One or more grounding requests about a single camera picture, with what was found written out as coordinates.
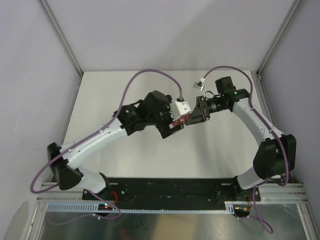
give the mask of white table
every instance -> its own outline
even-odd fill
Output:
[[[177,79],[184,99],[193,109],[193,88],[206,71],[165,71]],[[122,93],[135,71],[85,72],[64,142],[71,142],[102,124],[118,109]],[[237,89],[249,91],[248,80],[233,70],[213,71],[206,89],[217,93],[215,80],[231,76]],[[143,73],[131,85],[124,104],[144,99],[158,90],[178,97],[177,86],[165,76]],[[253,103],[261,111],[257,93]],[[210,121],[195,124],[162,139],[154,126],[115,142],[92,155],[84,167],[108,177],[232,178],[252,166],[258,146],[246,126],[229,110],[211,114]]]

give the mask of black panel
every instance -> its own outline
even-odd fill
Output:
[[[235,190],[232,178],[108,178],[117,207],[131,210],[225,210],[225,201],[247,201],[252,190]],[[96,200],[86,192],[83,200]],[[114,200],[109,195],[105,200]]]

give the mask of white wall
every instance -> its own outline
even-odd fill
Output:
[[[62,139],[79,76],[36,0],[2,0],[0,31],[0,239],[17,240],[37,197],[30,183],[47,145]]]
[[[320,1],[305,1],[262,78],[277,125],[297,140],[294,176],[320,225]]]
[[[293,0],[48,0],[84,71],[256,70]]]

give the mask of table surface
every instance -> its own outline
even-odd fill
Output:
[[[193,109],[193,88],[206,71],[165,71],[177,79],[184,99]],[[71,142],[105,122],[117,110],[126,84],[135,71],[85,72],[72,111],[64,143]],[[215,80],[231,76],[237,89],[250,90],[249,82],[233,70],[213,71],[206,90],[217,93]],[[139,75],[129,88],[124,104],[144,99],[158,90],[178,97],[177,86],[157,73]],[[255,89],[253,103],[261,111]],[[195,124],[162,139],[154,126],[136,132],[93,154],[83,166],[108,177],[232,178],[252,166],[258,145],[242,121],[229,110],[211,114],[210,121]]]

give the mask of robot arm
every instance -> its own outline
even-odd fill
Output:
[[[203,81],[200,81],[194,86],[202,89],[202,83]],[[284,135],[262,113],[260,115],[263,120],[260,119],[250,107],[249,93],[245,89],[237,90],[231,77],[223,77],[215,81],[215,84],[219,96],[211,99],[198,96],[196,107],[188,117],[186,125],[203,123],[210,119],[211,113],[227,109],[243,121],[254,136],[259,148],[253,159],[253,166],[235,177],[240,188],[244,190],[253,188],[263,180],[285,173],[284,157],[271,130],[281,140],[287,156],[289,171],[292,171],[295,167],[296,139],[291,134]]]
[[[103,194],[109,189],[106,176],[81,167],[90,155],[136,131],[144,130],[146,126],[155,126],[162,138],[167,138],[184,128],[183,124],[174,127],[171,124],[189,112],[188,102],[177,100],[172,103],[170,95],[153,91],[144,100],[122,106],[119,115],[108,127],[113,117],[78,140],[62,146],[50,144],[47,148],[49,161],[66,152],[50,166],[59,188],[68,190],[77,186]]]

